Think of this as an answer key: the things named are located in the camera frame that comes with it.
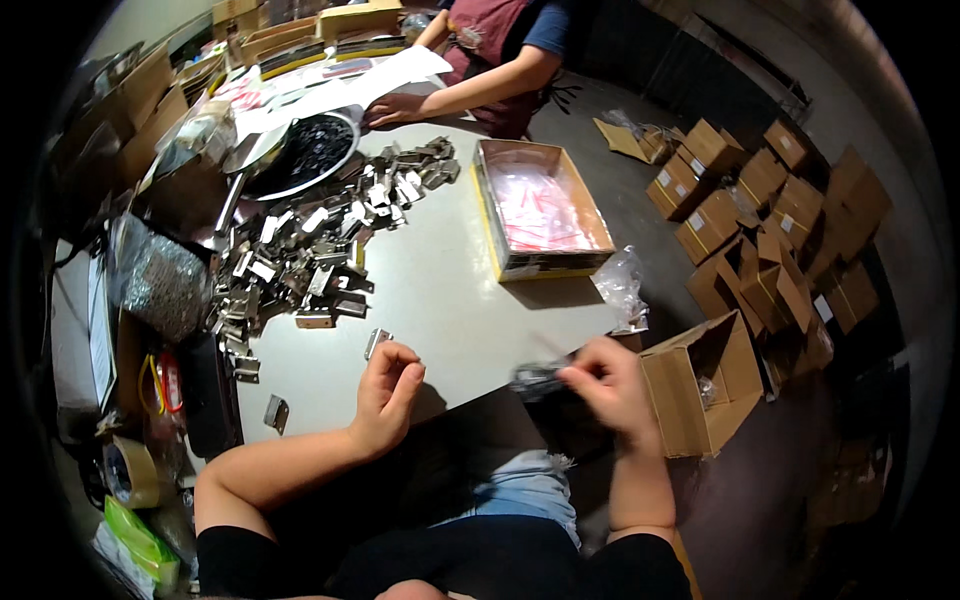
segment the black shirt sleeve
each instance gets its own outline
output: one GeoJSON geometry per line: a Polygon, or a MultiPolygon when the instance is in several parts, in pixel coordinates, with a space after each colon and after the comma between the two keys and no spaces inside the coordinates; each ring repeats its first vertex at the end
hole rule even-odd
{"type": "Polygon", "coordinates": [[[197,537],[201,593],[250,600],[302,595],[300,574],[288,558],[273,540],[249,529],[204,529],[197,537]]]}
{"type": "Polygon", "coordinates": [[[574,597],[687,600],[690,583],[669,542],[652,534],[633,534],[607,544],[590,557],[574,597]]]}

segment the maroon apron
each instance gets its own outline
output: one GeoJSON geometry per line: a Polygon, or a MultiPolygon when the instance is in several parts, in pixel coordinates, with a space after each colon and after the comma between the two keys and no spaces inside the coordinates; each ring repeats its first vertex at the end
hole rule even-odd
{"type": "MultiPolygon", "coordinates": [[[[503,42],[528,0],[456,0],[450,9],[447,24],[452,25],[457,42],[444,53],[453,66],[445,73],[444,83],[458,84],[469,76],[490,70],[503,63],[503,42]]],[[[534,110],[540,106],[540,91],[523,92],[513,98],[494,102],[470,112],[491,137],[519,139],[527,131],[534,110]]]]}

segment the pile of metal parts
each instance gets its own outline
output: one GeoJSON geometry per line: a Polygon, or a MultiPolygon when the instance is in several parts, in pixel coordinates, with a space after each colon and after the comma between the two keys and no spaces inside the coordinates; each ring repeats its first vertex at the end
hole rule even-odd
{"type": "Polygon", "coordinates": [[[233,358],[238,381],[259,383],[260,363],[249,339],[272,316],[294,311],[297,327],[330,328],[340,315],[365,318],[373,292],[364,245],[378,229],[404,225],[405,211],[444,182],[460,164],[453,145],[438,137],[378,156],[355,155],[335,183],[272,206],[228,233],[215,260],[213,308],[206,328],[233,358]]]}

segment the blue t-shirt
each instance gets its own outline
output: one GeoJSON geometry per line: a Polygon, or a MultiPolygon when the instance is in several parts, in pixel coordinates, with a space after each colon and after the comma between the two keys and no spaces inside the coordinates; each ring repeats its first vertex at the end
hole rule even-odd
{"type": "MultiPolygon", "coordinates": [[[[437,7],[449,9],[454,1],[440,0],[437,7]]],[[[523,44],[537,46],[563,58],[573,2],[575,0],[528,0],[527,8],[520,13],[507,35],[501,59],[504,62],[515,59],[523,44]]]]}

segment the forearm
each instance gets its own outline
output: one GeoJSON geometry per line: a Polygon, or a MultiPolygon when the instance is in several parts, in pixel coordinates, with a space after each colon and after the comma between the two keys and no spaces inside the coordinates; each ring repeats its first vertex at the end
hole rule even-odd
{"type": "Polygon", "coordinates": [[[671,541],[676,523],[673,488],[655,422],[618,440],[610,490],[610,541],[653,533],[671,541]]]}
{"type": "MultiPolygon", "coordinates": [[[[211,461],[197,479],[197,533],[238,524],[234,515],[255,520],[257,513],[269,512],[370,458],[345,429],[237,446],[211,461]]],[[[239,524],[264,533],[260,527],[239,524]]]]}
{"type": "Polygon", "coordinates": [[[423,102],[424,116],[470,110],[541,89],[550,83],[560,62],[556,55],[524,46],[516,59],[430,94],[423,102]]]}
{"type": "Polygon", "coordinates": [[[420,33],[420,37],[417,38],[414,45],[426,46],[430,50],[436,49],[449,33],[446,28],[446,19],[449,15],[450,11],[447,9],[440,11],[440,14],[435,16],[434,19],[430,21],[430,24],[426,26],[426,29],[420,33]]]}

